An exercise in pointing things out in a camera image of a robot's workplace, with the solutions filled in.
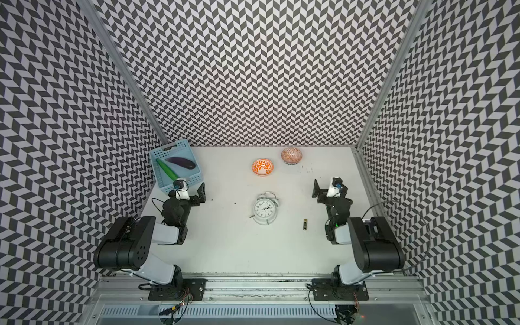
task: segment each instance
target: black and white wall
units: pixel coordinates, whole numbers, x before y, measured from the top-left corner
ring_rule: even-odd
[[[0,323],[75,322],[159,142],[74,0],[2,0],[0,43]]]
[[[362,148],[445,324],[520,323],[519,56],[518,0],[434,1]]]
[[[354,145],[417,0],[93,0],[171,140]]]

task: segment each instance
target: mounting plate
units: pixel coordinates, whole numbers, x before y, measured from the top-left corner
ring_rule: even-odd
[[[312,285],[316,289],[313,291],[315,301],[353,301],[354,293],[357,295],[359,301],[368,300],[368,290],[365,282],[362,284],[344,285],[333,287],[330,279],[313,279]]]
[[[183,289],[189,289],[194,301],[201,301],[206,289],[206,279],[184,279]],[[166,285],[154,286],[148,295],[149,301],[180,300],[183,291],[174,290]]]

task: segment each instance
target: basket handle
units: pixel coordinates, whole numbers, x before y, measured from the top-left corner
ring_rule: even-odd
[[[160,146],[159,148],[161,148],[163,151],[168,151],[168,150],[172,149],[173,147],[177,147],[177,141],[171,142],[167,145]]]

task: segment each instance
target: orange patterned bowl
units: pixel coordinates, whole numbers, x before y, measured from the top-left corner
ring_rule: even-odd
[[[275,167],[273,166],[271,160],[265,158],[256,160],[253,163],[253,166],[251,167],[253,173],[255,173],[258,176],[267,176],[272,172],[274,168]]]
[[[282,151],[282,160],[289,165],[295,165],[302,159],[302,152],[298,148],[285,148]]]

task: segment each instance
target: black cable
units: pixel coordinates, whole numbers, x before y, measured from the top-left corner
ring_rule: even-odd
[[[169,284],[160,284],[160,283],[157,283],[157,282],[155,282],[155,281],[153,281],[153,280],[149,280],[149,279],[147,279],[147,278],[143,278],[142,276],[140,276],[140,275],[137,274],[137,273],[128,272],[128,274],[130,274],[130,276],[132,276],[132,277],[133,277],[133,276],[136,276],[136,277],[141,278],[141,279],[143,279],[143,280],[149,281],[148,283],[141,283],[138,287],[143,286],[143,285],[145,285],[145,284],[149,284],[149,285],[152,285],[152,284],[154,284],[154,285],[169,285]],[[150,289],[148,289],[148,288],[139,288],[139,289],[141,289],[141,290],[146,290],[146,291],[151,291],[151,288],[150,288]]]
[[[149,288],[143,288],[145,285],[149,285],[150,287]],[[151,283],[141,283],[140,285],[137,286],[137,288],[139,290],[145,290],[145,291],[152,291],[152,284]]]
[[[161,201],[161,200],[159,200],[158,198],[152,198],[152,204],[153,204],[153,206],[155,206],[155,208],[156,208],[157,210],[159,210],[160,213],[162,213],[162,210],[160,210],[160,209],[155,205],[154,200],[157,200],[157,201],[159,201],[159,202],[162,202],[163,204],[164,204],[164,201]]]
[[[310,285],[310,284],[307,284],[307,289],[309,289],[309,293],[307,293],[307,300],[309,301],[309,305],[310,305],[310,307],[313,309],[314,314],[318,315],[318,316],[319,316],[321,319],[323,319],[323,320],[326,320],[326,321],[329,321],[329,322],[331,322],[331,323],[337,324],[336,321],[332,321],[332,320],[327,319],[327,318],[323,317],[322,315],[318,314],[318,312],[314,309],[312,303],[310,302],[310,292],[313,290],[313,286]]]
[[[173,323],[175,322],[175,320],[173,319],[173,314],[175,314],[177,311],[176,310],[173,310],[171,313],[170,313],[170,318],[166,318],[164,321],[161,319],[161,313],[159,312],[159,320],[161,321],[161,323],[163,323],[164,325],[173,325]]]
[[[383,202],[380,202],[380,203],[377,203],[377,204],[374,204],[373,206],[371,206],[370,208],[368,208],[365,213],[363,214],[363,217],[361,217],[361,219],[363,219],[365,217],[365,215],[375,206],[378,206],[378,205],[381,205],[381,204],[385,204],[385,203],[391,203],[391,202],[395,202],[395,203],[401,203],[399,201],[396,201],[396,200],[387,200],[387,201],[383,201]],[[409,207],[412,209],[412,211],[415,211],[415,213],[417,213],[418,215],[420,215],[420,213],[413,207],[410,207],[409,204],[405,204],[406,207]],[[419,264],[421,264],[424,259],[428,256],[428,254],[430,253],[430,247],[431,247],[431,244],[432,244],[432,232],[430,231],[430,227],[428,226],[428,223],[424,220],[422,220],[422,222],[424,223],[424,226],[426,227],[426,229],[428,230],[428,242],[427,242],[427,246],[426,246],[426,251],[424,252],[424,255],[422,256],[422,258],[417,262],[415,263],[414,265],[410,266],[410,267],[407,267],[407,268],[404,268],[404,269],[401,269],[401,270],[394,270],[394,271],[390,271],[390,272],[379,272],[379,273],[373,273],[374,275],[376,274],[387,274],[387,273],[395,273],[395,272],[405,272],[405,271],[408,271],[408,270],[411,270],[413,269],[414,267],[418,266]],[[369,275],[365,278],[363,278],[362,280],[365,280],[369,277],[371,277],[372,275]]]
[[[178,192],[186,192],[186,191],[190,188],[189,185],[188,185],[188,182],[185,181],[184,179],[179,179],[179,180],[180,180],[180,181],[183,181],[184,184],[186,184],[186,189],[185,189],[184,191],[183,191],[183,190],[177,190],[177,191],[178,191]]]
[[[179,318],[174,319],[173,324],[176,324],[176,323],[180,322],[180,320],[184,316],[184,313],[186,312],[186,309],[188,309],[189,303],[190,303],[190,294],[188,293],[188,300],[186,301],[186,307],[184,307],[183,313],[180,314]]]

